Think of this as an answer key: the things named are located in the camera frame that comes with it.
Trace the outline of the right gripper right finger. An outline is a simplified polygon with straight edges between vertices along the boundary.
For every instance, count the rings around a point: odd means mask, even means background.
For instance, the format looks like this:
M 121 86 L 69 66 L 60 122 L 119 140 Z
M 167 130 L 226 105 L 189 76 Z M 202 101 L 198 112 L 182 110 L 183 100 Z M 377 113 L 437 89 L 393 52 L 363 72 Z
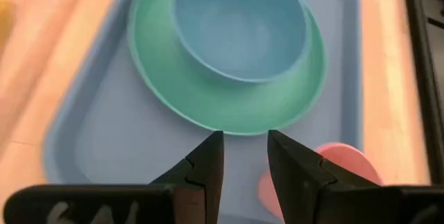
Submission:
M 278 130 L 267 151 L 285 224 L 444 224 L 444 185 L 379 186 Z

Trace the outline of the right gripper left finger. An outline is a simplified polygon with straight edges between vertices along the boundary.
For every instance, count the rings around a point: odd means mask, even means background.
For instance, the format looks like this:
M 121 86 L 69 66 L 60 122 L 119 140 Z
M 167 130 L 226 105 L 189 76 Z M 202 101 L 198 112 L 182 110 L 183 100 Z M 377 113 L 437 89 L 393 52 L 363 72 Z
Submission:
M 224 169 L 215 131 L 148 184 L 41 184 L 11 195 L 5 224 L 217 224 Z

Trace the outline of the pink plastic cup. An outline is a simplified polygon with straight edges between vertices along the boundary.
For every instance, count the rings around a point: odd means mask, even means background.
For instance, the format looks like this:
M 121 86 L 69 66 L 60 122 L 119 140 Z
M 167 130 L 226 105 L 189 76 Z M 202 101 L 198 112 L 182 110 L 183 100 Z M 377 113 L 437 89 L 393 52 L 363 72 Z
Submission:
M 328 143 L 318 147 L 316 152 L 329 161 L 375 184 L 383 184 L 382 179 L 370 160 L 353 146 L 343 143 Z M 272 215 L 284 221 L 270 171 L 265 172 L 259 179 L 257 197 Z

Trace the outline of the blue plastic tray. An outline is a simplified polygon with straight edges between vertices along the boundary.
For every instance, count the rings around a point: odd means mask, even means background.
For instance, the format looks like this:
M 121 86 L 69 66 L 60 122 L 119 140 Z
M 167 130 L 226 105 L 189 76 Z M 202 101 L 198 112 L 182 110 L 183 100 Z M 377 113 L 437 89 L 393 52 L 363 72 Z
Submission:
M 52 183 L 146 184 L 213 132 L 170 110 L 146 86 L 128 44 L 132 2 L 116 0 L 47 134 L 44 163 Z M 311 110 L 279 130 L 312 149 L 330 142 L 361 148 L 359 0 L 303 2 L 323 38 L 325 81 Z M 257 197 L 268 170 L 267 132 L 224 132 L 219 224 L 282 224 Z

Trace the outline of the teal round plate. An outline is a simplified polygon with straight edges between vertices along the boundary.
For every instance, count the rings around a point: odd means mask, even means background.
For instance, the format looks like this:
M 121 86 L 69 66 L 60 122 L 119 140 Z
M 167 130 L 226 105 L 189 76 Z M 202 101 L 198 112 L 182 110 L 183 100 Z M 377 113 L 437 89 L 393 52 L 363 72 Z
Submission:
M 269 83 L 248 84 L 213 74 L 179 43 L 172 0 L 133 0 L 128 44 L 136 69 L 157 99 L 184 119 L 230 135 L 285 128 L 311 110 L 325 81 L 323 38 L 312 14 L 310 48 L 296 68 Z

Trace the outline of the blue plastic bowl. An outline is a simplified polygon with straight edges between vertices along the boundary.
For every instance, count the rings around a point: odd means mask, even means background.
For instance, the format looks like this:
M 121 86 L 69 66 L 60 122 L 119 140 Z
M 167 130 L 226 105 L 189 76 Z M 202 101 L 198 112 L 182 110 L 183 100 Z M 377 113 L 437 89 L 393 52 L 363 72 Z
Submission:
M 226 78 L 267 83 L 307 52 L 311 26 L 301 0 L 173 0 L 182 45 Z

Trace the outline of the black aluminium table frame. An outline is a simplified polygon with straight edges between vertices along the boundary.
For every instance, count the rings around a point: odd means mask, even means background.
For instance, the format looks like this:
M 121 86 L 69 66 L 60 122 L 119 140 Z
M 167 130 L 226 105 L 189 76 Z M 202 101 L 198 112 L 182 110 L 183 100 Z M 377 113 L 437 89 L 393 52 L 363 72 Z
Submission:
M 432 184 L 444 184 L 444 120 L 421 0 L 405 0 Z

